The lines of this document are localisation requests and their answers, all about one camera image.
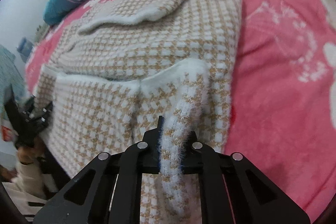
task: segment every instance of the knitted sweater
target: knitted sweater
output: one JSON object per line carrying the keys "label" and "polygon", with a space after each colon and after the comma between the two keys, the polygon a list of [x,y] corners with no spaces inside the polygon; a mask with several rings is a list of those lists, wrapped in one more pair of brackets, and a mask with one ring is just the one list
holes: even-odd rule
{"label": "knitted sweater", "polygon": [[40,75],[36,105],[54,100],[50,151],[74,176],[163,115],[161,173],[143,176],[140,221],[200,223],[197,177],[179,168],[183,145],[191,130],[216,151],[226,143],[240,22],[241,0],[96,4],[64,30]]}

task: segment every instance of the screw head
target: screw head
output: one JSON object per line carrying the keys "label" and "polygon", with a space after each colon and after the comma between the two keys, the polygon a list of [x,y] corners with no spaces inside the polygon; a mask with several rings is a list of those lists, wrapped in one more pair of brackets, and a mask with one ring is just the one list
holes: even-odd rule
{"label": "screw head", "polygon": [[147,148],[147,146],[148,146],[148,143],[146,143],[146,142],[138,143],[138,148],[140,148],[140,149],[145,149],[145,148]]}
{"label": "screw head", "polygon": [[234,153],[234,154],[232,155],[232,158],[233,158],[234,160],[242,160],[242,159],[243,159],[243,155],[242,155],[241,153]]}
{"label": "screw head", "polygon": [[98,159],[100,160],[106,160],[109,157],[109,154],[106,152],[102,152],[98,155]]}
{"label": "screw head", "polygon": [[193,148],[195,149],[201,149],[203,145],[200,142],[194,142],[193,143]]}

